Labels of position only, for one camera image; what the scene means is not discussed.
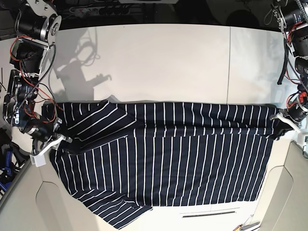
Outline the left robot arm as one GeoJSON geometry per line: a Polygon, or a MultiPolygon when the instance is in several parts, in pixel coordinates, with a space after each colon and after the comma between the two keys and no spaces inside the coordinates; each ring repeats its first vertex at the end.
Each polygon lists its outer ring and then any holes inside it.
{"type": "Polygon", "coordinates": [[[278,85],[290,79],[290,67],[296,79],[297,91],[286,101],[286,108],[270,116],[274,120],[273,133],[278,140],[289,131],[302,133],[301,122],[308,116],[308,2],[306,0],[274,0],[271,11],[283,35],[284,62],[278,85]]]}

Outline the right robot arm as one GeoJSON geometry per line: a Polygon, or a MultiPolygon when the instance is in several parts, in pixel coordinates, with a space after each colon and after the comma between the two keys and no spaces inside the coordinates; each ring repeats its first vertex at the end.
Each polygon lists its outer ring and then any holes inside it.
{"type": "Polygon", "coordinates": [[[53,4],[45,0],[2,0],[0,6],[19,12],[14,26],[17,37],[10,47],[10,64],[14,69],[3,100],[4,121],[32,137],[33,156],[58,148],[66,154],[77,155],[77,151],[68,146],[72,138],[61,129],[62,121],[57,116],[60,106],[54,98],[48,97],[53,104],[51,118],[34,111],[35,99],[42,92],[39,86],[55,60],[52,57],[46,66],[49,52],[56,51],[55,37],[61,16],[53,4]]]}

